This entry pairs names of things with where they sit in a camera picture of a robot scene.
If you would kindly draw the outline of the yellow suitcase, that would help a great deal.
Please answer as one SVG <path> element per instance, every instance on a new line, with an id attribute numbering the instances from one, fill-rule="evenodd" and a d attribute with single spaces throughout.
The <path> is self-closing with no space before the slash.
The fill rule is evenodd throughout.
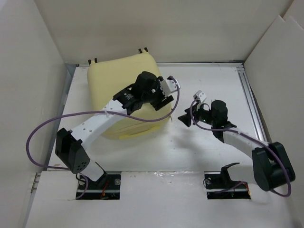
<path id="1" fill-rule="evenodd" d="M 105 108 L 115 94 L 134 83 L 143 71 L 161 75 L 156 61 L 146 47 L 130 57 L 91 63 L 87 81 L 93 110 Z M 141 122 L 125 118 L 106 130 L 102 136 L 111 140 L 137 137 L 160 129 L 168 120 L 166 118 L 157 122 Z"/>

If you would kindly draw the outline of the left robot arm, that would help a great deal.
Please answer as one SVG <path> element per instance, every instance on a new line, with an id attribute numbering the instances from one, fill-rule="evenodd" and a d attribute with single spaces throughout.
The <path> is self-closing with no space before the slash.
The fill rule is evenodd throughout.
<path id="1" fill-rule="evenodd" d="M 133 84 L 115 94 L 102 110 L 92 113 L 92 117 L 71 130 L 60 129 L 55 154 L 73 174 L 86 176 L 93 187 L 101 189 L 107 181 L 107 173 L 89 158 L 86 150 L 115 123 L 133 118 L 132 113 L 144 104 L 150 104 L 158 111 L 173 101 L 172 94 L 179 91 L 180 85 L 172 76 L 164 79 L 143 71 Z"/>

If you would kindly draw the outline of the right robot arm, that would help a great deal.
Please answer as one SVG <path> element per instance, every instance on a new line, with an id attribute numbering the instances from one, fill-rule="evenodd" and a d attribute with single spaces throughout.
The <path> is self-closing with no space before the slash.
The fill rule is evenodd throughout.
<path id="1" fill-rule="evenodd" d="M 284 146 L 279 142 L 260 141 L 239 130 L 228 120 L 225 102 L 214 100 L 208 109 L 204 109 L 204 103 L 195 99 L 185 110 L 185 114 L 178 119 L 187 127 L 195 125 L 202 129 L 199 122 L 210 125 L 208 131 L 211 131 L 215 138 L 252 159 L 253 177 L 260 189 L 277 194 L 276 188 L 286 185 L 287 193 L 280 196 L 291 195 L 295 171 Z"/>

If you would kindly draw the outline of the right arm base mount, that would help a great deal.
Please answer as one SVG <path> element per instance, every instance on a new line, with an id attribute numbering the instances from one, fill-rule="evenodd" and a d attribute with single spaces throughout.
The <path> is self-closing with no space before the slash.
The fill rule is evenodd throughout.
<path id="1" fill-rule="evenodd" d="M 234 162 L 221 167 L 220 171 L 204 172 L 203 185 L 208 200 L 251 199 L 248 183 L 232 180 L 229 175 L 228 169 L 238 164 L 239 162 Z"/>

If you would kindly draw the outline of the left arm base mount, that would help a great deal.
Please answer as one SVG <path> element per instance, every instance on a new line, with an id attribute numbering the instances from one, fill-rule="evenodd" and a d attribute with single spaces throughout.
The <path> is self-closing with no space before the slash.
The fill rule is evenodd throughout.
<path id="1" fill-rule="evenodd" d="M 77 174 L 76 200 L 119 200 L 121 174 L 121 172 L 109 172 L 102 187 L 96 186 L 90 179 L 86 183 L 85 178 Z"/>

